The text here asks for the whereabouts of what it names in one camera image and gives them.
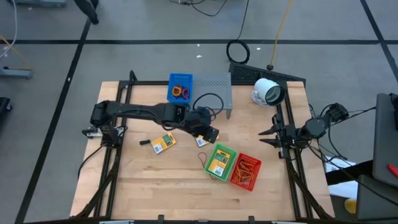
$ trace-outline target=yellow object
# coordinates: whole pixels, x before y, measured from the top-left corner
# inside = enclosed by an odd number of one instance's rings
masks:
[[[181,95],[181,92],[182,92],[181,86],[179,86],[179,85],[173,86],[173,89],[172,89],[173,96],[178,97]]]
[[[346,207],[347,212],[350,212],[351,214],[356,213],[356,200],[355,199],[347,199],[344,202],[344,207]]]
[[[286,15],[290,11],[290,7],[292,6],[292,3],[293,3],[293,0],[290,0],[288,5],[287,5],[287,9],[285,11],[285,14],[284,14],[284,18],[282,19],[282,22],[280,23],[278,33],[276,34],[276,39],[275,39],[275,44],[274,44],[274,51],[272,52],[272,58],[271,58],[270,65],[272,65],[272,63],[274,62],[274,57],[275,57],[275,53],[276,53],[276,46],[278,45],[278,38],[279,38],[280,32],[282,31],[282,27],[284,26],[284,23],[285,23],[285,20],[286,20]]]
[[[151,142],[156,154],[159,154],[164,150],[172,147],[175,143],[177,142],[175,141],[172,133],[167,133],[164,136],[157,138]]]
[[[230,157],[231,155],[225,153],[224,151],[217,150],[208,170],[217,176],[222,177]]]
[[[201,136],[201,135],[199,135],[196,138],[196,140],[197,140],[199,147],[206,146],[206,145],[210,144],[210,142],[203,140],[203,136]]]
[[[0,35],[0,39],[2,39],[4,41],[4,43],[7,44],[7,46],[15,53],[17,54],[21,60],[25,63],[25,65],[27,66],[27,68],[21,68],[21,67],[9,67],[9,69],[17,69],[17,70],[30,70],[30,63],[29,61],[21,54],[19,53],[19,51],[13,47],[2,35]]]

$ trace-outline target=green plastic basket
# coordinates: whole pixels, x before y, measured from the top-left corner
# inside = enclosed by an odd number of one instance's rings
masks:
[[[223,171],[223,175],[221,177],[218,175],[215,175],[214,173],[209,171],[209,166],[210,166],[211,162],[213,161],[214,157],[216,156],[217,150],[221,150],[221,151],[231,155],[231,157],[229,158],[229,161],[225,167],[225,170]],[[238,153],[236,153],[234,150],[232,150],[222,144],[217,144],[216,147],[213,149],[213,153],[211,153],[209,160],[206,163],[205,172],[212,175],[213,177],[216,177],[216,178],[222,180],[222,181],[226,181],[229,177],[229,174],[231,173],[231,170],[232,170],[234,164],[235,164],[237,154]]]

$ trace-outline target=orange wire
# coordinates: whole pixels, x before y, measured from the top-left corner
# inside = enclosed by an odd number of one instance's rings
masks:
[[[235,181],[239,184],[253,179],[253,168],[254,164],[250,164],[244,161],[239,162],[235,170]]]

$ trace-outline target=red handle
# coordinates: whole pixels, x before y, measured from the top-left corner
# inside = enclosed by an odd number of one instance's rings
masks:
[[[392,174],[394,174],[398,178],[398,168],[396,168],[392,164],[388,164],[387,168],[392,172]]]

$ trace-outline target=small box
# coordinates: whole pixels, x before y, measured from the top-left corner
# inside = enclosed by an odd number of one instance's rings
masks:
[[[195,138],[197,140],[198,146],[199,147],[203,147],[206,146],[208,144],[210,144],[210,142],[203,140],[203,136],[199,135],[197,138]]]
[[[245,166],[250,172],[242,171],[239,166]],[[236,184],[246,190],[253,191],[254,184],[256,183],[257,176],[260,171],[261,161],[251,156],[239,153],[239,157],[236,160],[236,165],[231,175],[231,183]],[[242,178],[239,174],[243,172],[250,173],[250,178]]]
[[[182,88],[188,89],[189,96],[187,99],[184,98],[174,98],[172,94],[173,87],[180,85]],[[184,73],[171,73],[169,78],[169,89],[167,90],[167,100],[174,104],[189,105],[192,98],[192,85],[193,85],[193,75]]]
[[[156,154],[159,154],[164,150],[172,147],[175,143],[177,142],[175,141],[172,133],[167,133],[164,136],[157,138],[151,142]]]
[[[226,181],[234,166],[236,156],[237,153],[234,150],[218,143],[206,163],[205,172]]]

